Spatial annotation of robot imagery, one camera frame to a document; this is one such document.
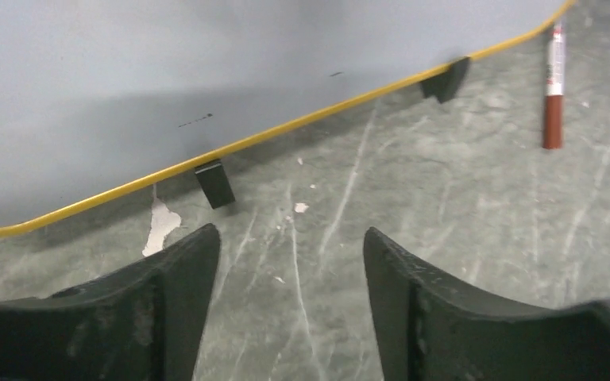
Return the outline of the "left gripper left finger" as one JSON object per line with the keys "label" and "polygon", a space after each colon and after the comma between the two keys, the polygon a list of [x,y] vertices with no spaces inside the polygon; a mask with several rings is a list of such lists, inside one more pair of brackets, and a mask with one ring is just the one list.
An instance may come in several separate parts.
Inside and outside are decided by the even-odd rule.
{"label": "left gripper left finger", "polygon": [[47,298],[0,302],[0,380],[191,380],[220,251],[208,224]]}

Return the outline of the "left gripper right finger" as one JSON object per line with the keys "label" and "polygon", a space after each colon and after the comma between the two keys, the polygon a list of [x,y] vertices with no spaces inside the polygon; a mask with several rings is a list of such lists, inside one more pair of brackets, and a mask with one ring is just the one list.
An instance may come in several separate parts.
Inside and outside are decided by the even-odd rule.
{"label": "left gripper right finger", "polygon": [[610,380],[610,299],[558,310],[517,302],[376,228],[363,258],[386,380]]}

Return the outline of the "yellow framed whiteboard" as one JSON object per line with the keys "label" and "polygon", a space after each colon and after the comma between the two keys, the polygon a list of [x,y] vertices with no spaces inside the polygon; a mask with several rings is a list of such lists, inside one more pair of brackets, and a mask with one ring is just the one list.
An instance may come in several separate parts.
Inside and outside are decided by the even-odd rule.
{"label": "yellow framed whiteboard", "polygon": [[0,237],[542,32],[567,1],[0,1]]}

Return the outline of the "white brown whiteboard marker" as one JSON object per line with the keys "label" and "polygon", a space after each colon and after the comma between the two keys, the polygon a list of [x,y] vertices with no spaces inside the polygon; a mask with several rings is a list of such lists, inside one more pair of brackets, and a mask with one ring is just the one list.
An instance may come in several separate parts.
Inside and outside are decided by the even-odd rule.
{"label": "white brown whiteboard marker", "polygon": [[542,147],[560,149],[563,146],[562,111],[565,85],[565,32],[563,23],[556,21],[546,46],[546,97]]}

